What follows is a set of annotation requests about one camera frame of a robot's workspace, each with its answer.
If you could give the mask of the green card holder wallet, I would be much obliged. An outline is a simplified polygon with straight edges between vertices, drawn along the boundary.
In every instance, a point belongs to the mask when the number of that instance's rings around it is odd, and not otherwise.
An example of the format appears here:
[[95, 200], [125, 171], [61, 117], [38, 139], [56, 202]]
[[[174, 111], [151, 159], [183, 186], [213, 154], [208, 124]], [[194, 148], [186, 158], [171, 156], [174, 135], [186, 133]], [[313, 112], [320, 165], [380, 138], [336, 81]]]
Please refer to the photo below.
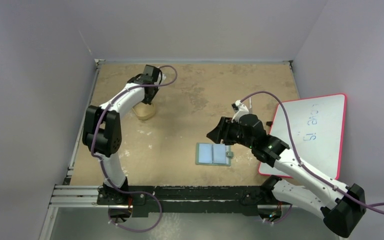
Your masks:
[[195, 164], [204, 166], [231, 166], [234, 153], [229, 145], [197, 143], [195, 146]]

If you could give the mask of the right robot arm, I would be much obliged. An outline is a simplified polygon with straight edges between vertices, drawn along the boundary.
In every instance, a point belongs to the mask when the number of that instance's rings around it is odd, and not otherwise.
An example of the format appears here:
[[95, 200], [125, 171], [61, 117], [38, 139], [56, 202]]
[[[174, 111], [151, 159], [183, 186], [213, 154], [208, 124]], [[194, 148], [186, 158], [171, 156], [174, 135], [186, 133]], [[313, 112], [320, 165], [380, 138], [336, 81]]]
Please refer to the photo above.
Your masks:
[[304, 160], [298, 160], [291, 148], [280, 138], [267, 134], [263, 123], [254, 114], [239, 119], [221, 117], [207, 138], [216, 144], [240, 144], [251, 150], [260, 162], [286, 173], [302, 184], [293, 187], [272, 175], [261, 189], [260, 196], [268, 204], [276, 200], [302, 208], [323, 220], [326, 227], [342, 238], [348, 238], [366, 209], [365, 191], [358, 184], [346, 185], [330, 178]]

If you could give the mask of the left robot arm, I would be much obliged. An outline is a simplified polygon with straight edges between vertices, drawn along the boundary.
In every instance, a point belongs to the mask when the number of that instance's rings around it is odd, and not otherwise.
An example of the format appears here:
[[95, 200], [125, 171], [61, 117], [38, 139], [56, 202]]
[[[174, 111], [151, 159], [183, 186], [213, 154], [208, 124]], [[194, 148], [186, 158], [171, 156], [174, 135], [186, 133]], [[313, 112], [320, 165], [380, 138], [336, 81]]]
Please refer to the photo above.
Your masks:
[[150, 105], [165, 76], [159, 67], [146, 65], [142, 73], [129, 79], [124, 88], [110, 100], [85, 111], [81, 141], [97, 158], [104, 182], [103, 193], [118, 205], [129, 199], [128, 180], [119, 160], [122, 145], [122, 117], [136, 105]]

